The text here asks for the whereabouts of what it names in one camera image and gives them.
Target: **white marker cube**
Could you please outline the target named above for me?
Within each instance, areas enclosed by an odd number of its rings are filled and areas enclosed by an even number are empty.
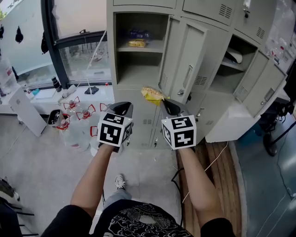
[[[173,150],[196,145],[196,123],[193,115],[163,119],[163,137]]]
[[[98,124],[97,141],[120,147],[131,133],[132,122],[132,118],[102,111]]]

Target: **person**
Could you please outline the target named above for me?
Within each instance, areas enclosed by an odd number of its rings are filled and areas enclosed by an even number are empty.
[[[113,148],[107,144],[99,148],[74,190],[70,205],[58,212],[43,237],[89,236]],[[195,153],[190,148],[179,149],[179,153],[201,236],[234,237],[231,223],[224,218],[218,193]],[[160,207],[131,200],[122,175],[115,178],[115,185],[117,191],[106,200],[92,236],[191,236]]]

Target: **black thermos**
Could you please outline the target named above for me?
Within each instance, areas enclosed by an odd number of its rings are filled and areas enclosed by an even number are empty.
[[[52,80],[52,83],[54,84],[54,88],[56,89],[56,91],[60,92],[62,89],[61,89],[60,83],[57,81],[56,77],[54,76],[53,78],[51,78],[51,80]]]

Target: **black sleeve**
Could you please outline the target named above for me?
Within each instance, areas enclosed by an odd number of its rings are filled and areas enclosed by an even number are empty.
[[[81,207],[68,205],[58,212],[41,237],[88,236],[92,222]]]
[[[200,236],[235,237],[230,221],[225,218],[217,218],[205,223],[200,230]]]

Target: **forearm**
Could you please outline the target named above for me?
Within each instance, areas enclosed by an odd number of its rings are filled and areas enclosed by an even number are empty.
[[[106,144],[99,148],[72,195],[71,204],[81,207],[92,218],[101,200],[105,175],[113,148],[113,146]]]
[[[218,193],[193,150],[185,148],[179,152],[185,169],[189,196],[200,225],[213,218],[223,217]]]

